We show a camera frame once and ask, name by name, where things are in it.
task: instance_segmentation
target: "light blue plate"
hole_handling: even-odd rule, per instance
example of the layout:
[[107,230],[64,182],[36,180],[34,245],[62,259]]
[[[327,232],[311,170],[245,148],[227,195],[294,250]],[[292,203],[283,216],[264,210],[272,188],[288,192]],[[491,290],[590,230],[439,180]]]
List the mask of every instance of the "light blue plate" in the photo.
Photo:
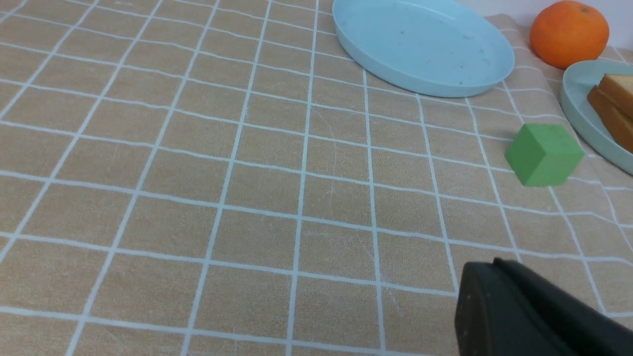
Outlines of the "light blue plate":
[[505,79],[514,51],[486,19],[450,0],[334,0],[343,48],[377,77],[445,98],[481,94]]
[[633,155],[615,143],[587,101],[589,91],[605,74],[633,75],[633,67],[611,61],[578,62],[567,68],[563,75],[560,103],[569,123],[596,152],[633,174]]

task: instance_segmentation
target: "plate rim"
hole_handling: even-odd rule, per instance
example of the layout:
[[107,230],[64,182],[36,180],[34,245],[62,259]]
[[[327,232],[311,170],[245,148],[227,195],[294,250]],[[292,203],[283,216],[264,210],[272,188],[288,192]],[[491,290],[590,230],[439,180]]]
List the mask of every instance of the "plate rim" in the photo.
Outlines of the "plate rim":
[[[336,32],[337,32],[337,36],[339,37],[341,34],[346,38],[347,41],[352,42],[349,40],[348,35],[345,33],[345,31],[343,30],[343,28],[341,27],[341,24],[337,21],[337,12],[335,11],[336,6],[338,3],[343,3],[345,1],[350,1],[350,0],[334,0],[334,2],[332,3],[332,18],[334,20],[334,25],[336,27]],[[476,18],[477,21],[481,21],[481,25],[488,27],[489,29],[491,29],[494,32],[497,32],[499,34],[499,39],[501,40],[501,42],[504,44],[505,49],[507,50],[507,53],[509,55],[509,59],[510,59],[510,63],[511,65],[508,66],[508,69],[503,72],[503,75],[500,75],[498,77],[498,79],[495,80],[491,80],[488,82],[479,82],[477,84],[472,84],[472,85],[465,85],[465,86],[460,86],[461,88],[464,89],[474,89],[474,88],[480,88],[480,87],[492,87],[495,86],[496,84],[498,84],[499,82],[501,82],[502,80],[506,79],[511,73],[512,71],[514,71],[515,66],[516,66],[516,57],[515,57],[515,53],[514,53],[514,48],[512,47],[512,45],[510,44],[510,42],[508,41],[508,39],[503,35],[503,33],[500,31],[500,29],[497,29],[490,21],[486,20],[483,16],[480,16],[479,14],[477,14],[476,12],[474,12],[473,10],[471,10],[469,7],[462,5],[460,3],[457,3],[456,1],[446,1],[446,0],[382,0],[383,2],[392,2],[392,3],[410,3],[410,4],[415,4],[415,1],[427,1],[429,3],[432,3],[433,6],[437,6],[439,9],[439,12],[442,12],[441,8],[446,8],[448,6],[452,6],[455,9],[459,9],[460,11],[466,13],[470,18]],[[394,72],[398,72],[401,75],[407,76],[409,78],[414,78],[415,80],[421,80],[424,81],[426,83],[435,85],[435,86],[446,86],[446,87],[456,87],[454,84],[450,84],[450,83],[446,83],[446,82],[435,82],[432,80],[428,80],[428,79],[420,79],[417,77],[414,77],[406,72],[403,72],[402,70],[398,69],[398,68],[394,68],[390,65],[386,65],[385,63],[383,63],[382,61],[376,60],[373,56],[368,56],[370,57],[374,62],[376,62],[377,64],[379,64],[382,67],[388,68],[389,70],[392,70]]]
[[[596,127],[596,125],[594,125],[594,123],[588,119],[587,113],[586,113],[587,110],[581,110],[580,105],[572,101],[568,93],[569,84],[567,83],[569,80],[571,80],[570,76],[574,75],[573,74],[574,71],[579,70],[578,69],[579,67],[582,68],[583,66],[587,66],[591,64],[595,65],[595,63],[606,63],[614,67],[628,68],[629,72],[633,72],[633,67],[630,65],[627,65],[625,63],[608,61],[608,60],[587,60],[587,61],[580,61],[580,62],[574,63],[573,65],[569,66],[567,70],[565,70],[565,72],[563,73],[563,79],[562,79],[562,85],[561,85],[561,107],[563,108],[563,113],[565,114],[565,118],[570,123],[570,125],[574,128],[574,130],[578,132],[579,136],[582,137],[583,140],[592,149],[594,149],[597,153],[599,153],[602,157],[607,159],[609,162],[616,165],[618,168],[633,175],[633,153],[627,151],[626,149],[622,148],[619,144],[617,144],[613,140],[613,137],[611,137],[611,134],[605,134],[604,132],[599,130]],[[596,81],[594,85],[598,85],[598,84],[599,84],[599,80]],[[568,104],[573,108],[573,111],[574,111],[573,113],[569,113],[568,111],[570,109],[565,108],[567,105],[566,101],[568,101]],[[596,115],[598,115],[598,113],[596,113],[596,111],[593,109],[593,107],[591,107],[591,105],[589,105],[588,110],[593,110],[593,112]],[[595,138],[596,132],[599,135],[598,140],[602,142],[592,142],[592,141],[596,141],[596,138]]]

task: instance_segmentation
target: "bread slice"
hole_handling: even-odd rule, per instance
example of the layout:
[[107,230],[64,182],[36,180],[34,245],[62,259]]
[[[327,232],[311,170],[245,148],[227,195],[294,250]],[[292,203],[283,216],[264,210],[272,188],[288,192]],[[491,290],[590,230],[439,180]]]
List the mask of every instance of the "bread slice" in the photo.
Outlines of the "bread slice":
[[633,153],[633,122],[598,89],[593,87],[587,96],[589,104],[609,131],[613,140],[623,149]]
[[633,75],[606,74],[598,88],[618,109],[633,119]]

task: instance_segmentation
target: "beige tablecloth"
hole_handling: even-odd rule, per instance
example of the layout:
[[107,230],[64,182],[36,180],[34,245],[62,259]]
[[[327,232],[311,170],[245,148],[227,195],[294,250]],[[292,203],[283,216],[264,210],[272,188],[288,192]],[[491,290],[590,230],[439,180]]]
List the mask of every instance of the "beige tablecloth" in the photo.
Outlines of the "beige tablecloth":
[[568,127],[524,31],[490,19],[496,88],[428,98],[350,60],[331,6],[0,2],[1,355],[454,356],[493,257],[633,326],[633,179],[583,144],[524,188],[503,156]]

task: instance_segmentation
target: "green cube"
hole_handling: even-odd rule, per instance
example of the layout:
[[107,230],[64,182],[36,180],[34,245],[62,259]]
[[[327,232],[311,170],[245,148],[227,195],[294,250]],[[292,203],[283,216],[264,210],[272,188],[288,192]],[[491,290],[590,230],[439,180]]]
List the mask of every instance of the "green cube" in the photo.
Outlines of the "green cube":
[[558,124],[525,124],[506,151],[519,181],[528,187],[563,184],[584,156],[582,148]]

